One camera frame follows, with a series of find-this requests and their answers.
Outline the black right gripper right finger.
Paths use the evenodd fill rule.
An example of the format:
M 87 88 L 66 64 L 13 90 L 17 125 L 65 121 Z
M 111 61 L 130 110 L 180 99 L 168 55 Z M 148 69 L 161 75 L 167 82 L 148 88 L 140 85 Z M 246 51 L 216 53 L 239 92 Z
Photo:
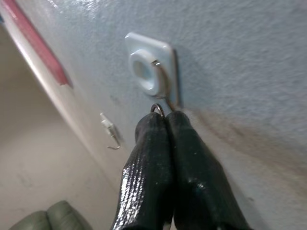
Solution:
M 174 221 L 178 230 L 249 230 L 223 167 L 189 118 L 181 111 L 166 117 L 178 197 Z

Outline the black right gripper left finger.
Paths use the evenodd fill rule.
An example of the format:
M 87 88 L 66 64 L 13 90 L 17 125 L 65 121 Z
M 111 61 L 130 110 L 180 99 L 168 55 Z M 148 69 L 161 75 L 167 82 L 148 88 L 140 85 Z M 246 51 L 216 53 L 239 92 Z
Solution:
M 143 117 L 135 147 L 122 171 L 113 230 L 168 230 L 174 211 L 175 175 L 165 119 Z

